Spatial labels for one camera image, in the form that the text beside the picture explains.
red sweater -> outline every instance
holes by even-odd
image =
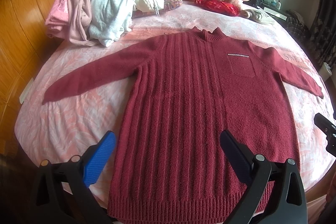
[[[44,102],[136,75],[117,145],[108,213],[123,223],[220,223],[239,183],[219,144],[228,128],[268,160],[299,164],[283,83],[321,88],[274,48],[197,28],[161,35],[74,70]],[[270,187],[260,209],[270,195]]]

plaid fabric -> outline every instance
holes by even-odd
[[[308,27],[303,25],[298,18],[292,14],[287,17],[285,29],[296,42],[306,42],[310,37]]]

dark blue gripper pad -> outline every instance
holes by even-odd
[[[83,170],[83,181],[86,187],[95,184],[102,172],[106,162],[110,158],[116,146],[116,136],[112,131],[108,131],[98,143],[93,156],[88,160]]]
[[[249,156],[251,157],[253,157],[252,152],[249,151],[246,145],[239,144],[235,139],[233,139],[231,133],[226,130],[220,134],[219,142],[239,181],[241,183],[245,183],[247,186],[251,185],[251,163],[240,150],[240,147],[243,148],[245,152],[248,151]]]

headboard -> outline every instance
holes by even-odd
[[[54,0],[0,0],[0,154],[14,156],[19,96],[60,44],[45,35]]]

sweater pocket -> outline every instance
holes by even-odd
[[[253,78],[256,76],[251,58],[245,54],[229,53],[231,71],[233,74],[241,77]]]

